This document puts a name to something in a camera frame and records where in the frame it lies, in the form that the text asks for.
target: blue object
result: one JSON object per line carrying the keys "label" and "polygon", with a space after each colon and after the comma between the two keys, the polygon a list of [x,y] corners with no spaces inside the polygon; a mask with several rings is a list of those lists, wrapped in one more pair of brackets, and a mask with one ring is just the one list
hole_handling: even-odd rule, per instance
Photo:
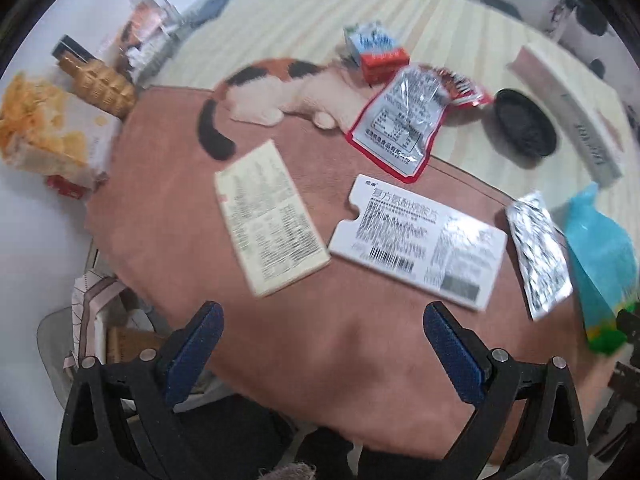
{"label": "blue object", "polygon": [[432,305],[424,309],[422,326],[460,400],[480,406],[484,401],[484,376],[462,341]]}
{"label": "blue object", "polygon": [[595,209],[597,193],[591,184],[570,200],[564,235],[589,346],[612,354],[625,341],[616,316],[638,286],[638,266],[626,231]]}
{"label": "blue object", "polygon": [[222,307],[212,301],[207,306],[208,312],[185,341],[167,370],[164,402],[171,408],[189,397],[225,328]]}

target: barcode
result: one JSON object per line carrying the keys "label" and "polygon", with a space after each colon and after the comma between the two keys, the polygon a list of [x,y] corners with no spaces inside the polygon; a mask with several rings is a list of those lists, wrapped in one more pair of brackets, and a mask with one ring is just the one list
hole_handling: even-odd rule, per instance
{"label": "barcode", "polygon": [[480,286],[475,283],[466,282],[450,274],[445,274],[444,280],[442,280],[442,284],[440,285],[440,290],[446,290],[461,298],[475,301],[478,297],[478,292],[480,292]]}
{"label": "barcode", "polygon": [[398,256],[397,254],[383,251],[379,247],[371,248],[369,259],[380,262],[387,267],[401,270],[402,272],[410,273],[412,270],[414,270],[414,262],[412,262],[411,260],[407,260],[402,256]]}

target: silver foil packet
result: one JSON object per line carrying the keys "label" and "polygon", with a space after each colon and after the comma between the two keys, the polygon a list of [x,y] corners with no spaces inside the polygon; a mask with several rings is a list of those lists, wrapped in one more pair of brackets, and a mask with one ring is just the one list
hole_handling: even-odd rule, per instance
{"label": "silver foil packet", "polygon": [[556,241],[556,229],[539,191],[516,200],[507,209],[511,235],[534,321],[546,316],[574,290]]}

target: black bowl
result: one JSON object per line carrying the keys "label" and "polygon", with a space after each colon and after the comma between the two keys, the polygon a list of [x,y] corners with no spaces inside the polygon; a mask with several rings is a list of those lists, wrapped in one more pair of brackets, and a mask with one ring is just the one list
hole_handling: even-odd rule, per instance
{"label": "black bowl", "polygon": [[535,102],[516,90],[500,90],[495,96],[495,116],[513,147],[525,156],[542,158],[558,146],[558,134]]}

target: brown leather mat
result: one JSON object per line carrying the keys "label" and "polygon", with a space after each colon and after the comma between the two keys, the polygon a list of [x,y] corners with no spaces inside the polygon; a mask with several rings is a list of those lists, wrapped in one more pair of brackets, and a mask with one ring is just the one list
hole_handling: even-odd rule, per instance
{"label": "brown leather mat", "polygon": [[[214,124],[236,143],[226,162],[198,142],[198,116],[214,95]],[[229,118],[224,92],[153,88],[133,110],[114,150],[111,179],[88,204],[87,226],[121,279],[183,326],[205,300],[225,309],[225,332],[209,365],[238,392],[288,415],[389,451],[442,457],[472,411],[458,400],[422,332],[431,294],[338,257],[266,298],[244,279],[213,187],[213,175],[273,138],[319,233],[328,243],[352,218],[347,198],[363,173],[452,206],[508,232],[510,199],[431,159],[403,185],[345,141],[301,117],[273,128]],[[574,298],[530,321],[513,242],[492,299],[479,314],[448,304],[489,348],[546,362],[563,356],[583,415],[607,383],[614,359],[591,354]],[[515,429],[509,424],[506,437]],[[506,448],[499,446],[496,458]]]}

